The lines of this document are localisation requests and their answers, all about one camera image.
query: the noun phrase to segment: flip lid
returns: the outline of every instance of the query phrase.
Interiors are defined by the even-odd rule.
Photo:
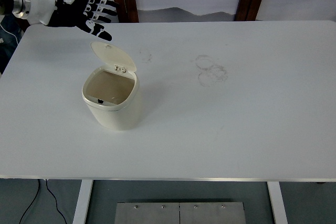
[[[119,47],[105,42],[94,41],[91,43],[91,48],[92,51],[108,65],[124,67],[130,72],[137,70],[132,58]]]

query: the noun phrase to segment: trash can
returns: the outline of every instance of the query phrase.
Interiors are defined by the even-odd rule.
[[[128,130],[140,119],[142,102],[137,70],[131,57],[108,43],[91,43],[105,63],[86,80],[82,96],[97,121],[112,130]]]

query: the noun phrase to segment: floor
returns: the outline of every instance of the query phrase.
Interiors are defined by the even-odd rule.
[[[22,223],[65,223],[40,179],[40,191]],[[49,180],[67,223],[75,214],[80,180]],[[280,183],[289,224],[336,223],[336,183]],[[36,195],[36,179],[0,179],[0,223],[19,223]],[[246,223],[274,223],[266,183],[95,181],[87,224],[114,223],[118,202],[241,201]]]

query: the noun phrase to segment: table leg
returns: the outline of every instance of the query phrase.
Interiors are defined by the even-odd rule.
[[[267,182],[275,224],[288,224],[279,182]]]
[[[89,208],[93,180],[83,179],[80,185],[73,224],[85,224]]]

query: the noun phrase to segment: metal plate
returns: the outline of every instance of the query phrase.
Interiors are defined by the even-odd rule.
[[[246,224],[242,202],[180,203],[180,224]]]
[[[179,203],[118,203],[115,224],[179,224]]]
[[[115,224],[246,224],[242,202],[118,203]]]

